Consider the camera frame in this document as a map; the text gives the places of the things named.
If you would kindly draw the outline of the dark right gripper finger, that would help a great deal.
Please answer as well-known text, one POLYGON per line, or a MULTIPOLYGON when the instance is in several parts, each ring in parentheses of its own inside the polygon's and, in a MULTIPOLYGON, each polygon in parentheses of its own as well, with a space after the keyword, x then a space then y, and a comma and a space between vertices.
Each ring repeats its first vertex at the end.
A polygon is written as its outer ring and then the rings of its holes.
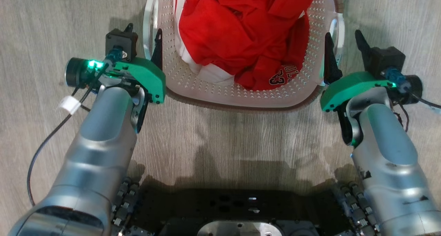
POLYGON ((371 73, 371 47, 359 29, 355 30, 355 39, 357 48, 362 54, 364 70, 371 73))
POLYGON ((325 35, 324 51, 324 83, 330 85, 343 77, 342 71, 337 65, 337 59, 334 53, 334 42, 331 33, 325 35))

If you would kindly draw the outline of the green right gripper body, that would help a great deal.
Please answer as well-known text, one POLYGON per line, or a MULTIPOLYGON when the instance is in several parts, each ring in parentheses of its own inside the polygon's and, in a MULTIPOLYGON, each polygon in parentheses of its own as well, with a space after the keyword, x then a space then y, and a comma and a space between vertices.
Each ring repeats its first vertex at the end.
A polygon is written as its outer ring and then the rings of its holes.
POLYGON ((376 79, 365 71, 342 77, 327 86, 320 98, 321 110, 324 112, 333 111, 344 102, 375 87, 395 88, 395 82, 376 79))

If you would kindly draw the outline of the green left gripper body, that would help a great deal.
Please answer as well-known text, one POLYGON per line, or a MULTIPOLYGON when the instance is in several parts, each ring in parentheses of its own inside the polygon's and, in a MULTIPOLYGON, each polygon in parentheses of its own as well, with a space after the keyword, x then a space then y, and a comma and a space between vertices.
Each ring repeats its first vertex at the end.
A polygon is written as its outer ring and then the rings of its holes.
POLYGON ((133 61, 118 62, 106 71, 106 86, 142 87, 149 93, 152 103, 164 103, 166 78, 163 71, 150 60, 134 58, 133 61))

